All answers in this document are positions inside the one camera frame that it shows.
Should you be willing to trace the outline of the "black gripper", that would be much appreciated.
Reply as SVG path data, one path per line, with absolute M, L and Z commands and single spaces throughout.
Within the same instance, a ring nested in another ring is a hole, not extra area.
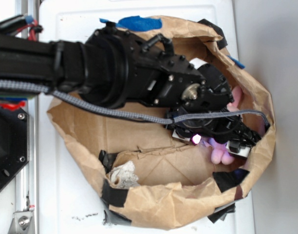
M 227 151 L 233 156 L 248 158 L 251 148 L 261 140 L 260 134 L 247 127 L 241 114 L 226 117 L 194 118 L 166 125 L 173 130 L 172 137 L 186 144 L 198 145 L 202 137 L 226 143 Z

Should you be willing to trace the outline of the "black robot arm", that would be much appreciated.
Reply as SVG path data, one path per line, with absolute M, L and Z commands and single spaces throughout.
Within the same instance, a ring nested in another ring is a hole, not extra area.
M 261 139 L 227 109 L 235 98 L 224 75 L 194 68 L 162 34 L 144 40 L 108 22 L 85 43 L 42 43 L 17 38 L 25 28 L 41 30 L 25 15 L 0 22 L 0 103 L 50 94 L 91 113 L 210 137 L 242 157 Z

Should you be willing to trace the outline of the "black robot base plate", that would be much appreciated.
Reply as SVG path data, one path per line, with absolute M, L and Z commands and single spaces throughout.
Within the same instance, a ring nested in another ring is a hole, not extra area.
M 28 163 L 29 115 L 0 107 L 0 192 Z

